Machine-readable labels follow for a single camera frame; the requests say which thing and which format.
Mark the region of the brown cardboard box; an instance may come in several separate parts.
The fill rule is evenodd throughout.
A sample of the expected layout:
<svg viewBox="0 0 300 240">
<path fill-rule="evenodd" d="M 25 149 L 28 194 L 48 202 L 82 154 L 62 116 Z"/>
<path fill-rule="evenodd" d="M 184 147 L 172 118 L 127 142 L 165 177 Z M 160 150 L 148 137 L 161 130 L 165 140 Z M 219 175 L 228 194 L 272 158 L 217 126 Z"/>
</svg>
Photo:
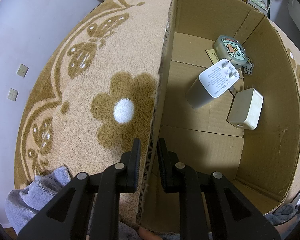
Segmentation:
<svg viewBox="0 0 300 240">
<path fill-rule="evenodd" d="M 146 0 L 164 12 L 167 28 L 159 68 L 151 142 L 164 138 L 180 161 L 202 173 L 221 172 L 263 214 L 300 190 L 300 51 L 266 16 L 240 0 Z M 206 50 L 221 35 L 236 39 L 252 60 L 238 90 L 264 98 L 255 129 L 228 123 L 235 97 L 225 92 L 199 109 L 185 98 L 211 65 Z"/>
</svg>

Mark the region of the grey fleece cloth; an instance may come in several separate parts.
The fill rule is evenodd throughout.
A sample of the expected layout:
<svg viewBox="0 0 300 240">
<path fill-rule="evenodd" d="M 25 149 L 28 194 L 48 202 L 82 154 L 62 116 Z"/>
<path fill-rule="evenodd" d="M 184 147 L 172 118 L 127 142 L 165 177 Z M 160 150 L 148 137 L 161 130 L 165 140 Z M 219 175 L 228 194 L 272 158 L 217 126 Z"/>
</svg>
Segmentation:
<svg viewBox="0 0 300 240">
<path fill-rule="evenodd" d="M 61 166 L 48 175 L 37 175 L 22 190 L 12 190 L 5 200 L 6 216 L 16 233 L 71 181 L 68 168 Z"/>
</svg>

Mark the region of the white rectangular power adapter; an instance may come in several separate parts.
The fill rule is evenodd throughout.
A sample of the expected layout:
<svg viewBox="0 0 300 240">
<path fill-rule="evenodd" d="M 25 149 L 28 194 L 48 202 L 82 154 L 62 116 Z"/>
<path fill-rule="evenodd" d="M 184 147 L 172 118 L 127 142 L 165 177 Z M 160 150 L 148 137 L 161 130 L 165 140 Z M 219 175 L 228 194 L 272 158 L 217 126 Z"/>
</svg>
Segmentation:
<svg viewBox="0 0 300 240">
<path fill-rule="evenodd" d="M 238 92 L 234 97 L 227 122 L 236 128 L 254 130 L 259 122 L 262 105 L 263 96 L 255 88 Z"/>
</svg>

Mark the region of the beige floral round rug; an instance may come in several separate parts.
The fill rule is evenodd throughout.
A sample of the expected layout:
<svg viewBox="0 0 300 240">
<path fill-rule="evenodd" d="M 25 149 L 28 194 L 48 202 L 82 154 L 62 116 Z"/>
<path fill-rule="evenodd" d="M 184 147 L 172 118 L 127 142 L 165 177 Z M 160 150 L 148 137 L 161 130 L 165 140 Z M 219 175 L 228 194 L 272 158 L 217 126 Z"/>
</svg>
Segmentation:
<svg viewBox="0 0 300 240">
<path fill-rule="evenodd" d="M 151 142 L 167 28 L 146 0 L 106 0 L 55 50 L 30 94 L 19 128 L 14 183 L 66 166 L 95 174 L 141 141 L 138 190 L 120 198 L 124 223 L 179 232 L 179 198 L 161 187 Z"/>
</svg>

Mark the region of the white plug charger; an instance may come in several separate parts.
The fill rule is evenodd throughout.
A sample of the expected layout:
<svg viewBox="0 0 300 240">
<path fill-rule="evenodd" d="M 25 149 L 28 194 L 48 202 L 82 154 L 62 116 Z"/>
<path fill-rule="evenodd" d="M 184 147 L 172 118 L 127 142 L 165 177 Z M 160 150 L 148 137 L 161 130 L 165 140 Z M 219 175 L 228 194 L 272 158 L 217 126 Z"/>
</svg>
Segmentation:
<svg viewBox="0 0 300 240">
<path fill-rule="evenodd" d="M 221 59 L 198 75 L 185 97 L 197 109 L 220 97 L 238 80 L 239 73 L 231 61 Z"/>
</svg>

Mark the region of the small beige card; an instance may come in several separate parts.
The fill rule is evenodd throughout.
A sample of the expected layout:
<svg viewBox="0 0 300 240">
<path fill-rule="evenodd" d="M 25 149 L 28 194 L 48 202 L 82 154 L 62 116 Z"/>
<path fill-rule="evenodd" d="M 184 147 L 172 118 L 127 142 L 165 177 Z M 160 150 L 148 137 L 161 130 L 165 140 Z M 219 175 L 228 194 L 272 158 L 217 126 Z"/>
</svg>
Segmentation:
<svg viewBox="0 0 300 240">
<path fill-rule="evenodd" d="M 219 58 L 214 49 L 207 49 L 206 53 L 207 53 L 209 59 L 211 60 L 212 64 L 216 64 L 219 61 Z"/>
</svg>

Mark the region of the cartoon print green tin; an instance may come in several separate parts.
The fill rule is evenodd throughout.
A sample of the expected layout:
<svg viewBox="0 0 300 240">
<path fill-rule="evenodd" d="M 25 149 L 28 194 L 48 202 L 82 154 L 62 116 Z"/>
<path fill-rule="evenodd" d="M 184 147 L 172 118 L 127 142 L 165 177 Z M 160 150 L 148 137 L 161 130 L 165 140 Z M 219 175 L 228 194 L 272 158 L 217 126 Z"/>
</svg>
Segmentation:
<svg viewBox="0 0 300 240">
<path fill-rule="evenodd" d="M 219 36 L 213 48 L 220 60 L 229 60 L 236 69 L 243 67 L 248 61 L 245 49 L 233 37 L 225 35 Z"/>
</svg>

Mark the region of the lower beige wall socket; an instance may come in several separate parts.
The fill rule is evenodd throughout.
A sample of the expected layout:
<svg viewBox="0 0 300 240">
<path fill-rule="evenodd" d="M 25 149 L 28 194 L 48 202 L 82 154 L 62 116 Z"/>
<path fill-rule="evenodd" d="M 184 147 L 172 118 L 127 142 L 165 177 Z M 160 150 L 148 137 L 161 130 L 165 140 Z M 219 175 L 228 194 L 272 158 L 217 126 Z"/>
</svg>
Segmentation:
<svg viewBox="0 0 300 240">
<path fill-rule="evenodd" d="M 13 88 L 10 88 L 7 98 L 9 100 L 15 101 L 17 99 L 17 96 L 18 96 L 18 91 Z"/>
</svg>

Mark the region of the beige wall socket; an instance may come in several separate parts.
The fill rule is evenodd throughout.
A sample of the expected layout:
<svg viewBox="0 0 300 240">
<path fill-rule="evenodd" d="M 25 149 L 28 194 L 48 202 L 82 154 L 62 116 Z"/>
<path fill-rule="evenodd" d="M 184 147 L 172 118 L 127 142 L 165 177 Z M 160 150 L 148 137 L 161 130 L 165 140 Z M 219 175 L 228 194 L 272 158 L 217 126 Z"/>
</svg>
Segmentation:
<svg viewBox="0 0 300 240">
<path fill-rule="evenodd" d="M 17 96 L 18 96 L 18 91 L 13 88 L 10 88 L 7 98 L 9 100 L 15 101 L 17 99 Z"/>
<path fill-rule="evenodd" d="M 16 72 L 16 74 L 21 76 L 21 77 L 25 77 L 28 70 L 29 70 L 29 68 L 21 63 L 18 70 L 17 70 L 17 72 Z"/>
</svg>

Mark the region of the cartoon sticker keychain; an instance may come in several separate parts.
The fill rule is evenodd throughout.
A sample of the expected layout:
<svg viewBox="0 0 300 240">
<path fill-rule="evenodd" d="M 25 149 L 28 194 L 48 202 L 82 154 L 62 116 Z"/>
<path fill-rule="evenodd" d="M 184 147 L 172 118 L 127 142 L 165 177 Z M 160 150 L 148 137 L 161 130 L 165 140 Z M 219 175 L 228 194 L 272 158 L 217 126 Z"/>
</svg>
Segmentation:
<svg viewBox="0 0 300 240">
<path fill-rule="evenodd" d="M 242 66 L 242 73 L 244 75 L 252 75 L 254 64 L 250 58 L 248 58 L 246 64 Z"/>
</svg>

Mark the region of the upper beige wall socket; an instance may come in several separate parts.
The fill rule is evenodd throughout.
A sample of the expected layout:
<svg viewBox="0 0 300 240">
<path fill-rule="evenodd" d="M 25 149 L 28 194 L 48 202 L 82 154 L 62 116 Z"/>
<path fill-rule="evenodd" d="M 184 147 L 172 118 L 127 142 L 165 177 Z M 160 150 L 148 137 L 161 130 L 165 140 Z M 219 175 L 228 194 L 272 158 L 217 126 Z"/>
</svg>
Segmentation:
<svg viewBox="0 0 300 240">
<path fill-rule="evenodd" d="M 25 77 L 28 70 L 29 70 L 29 68 L 21 63 L 18 70 L 17 70 L 17 72 L 16 72 L 16 74 L 21 76 L 21 77 Z"/>
</svg>

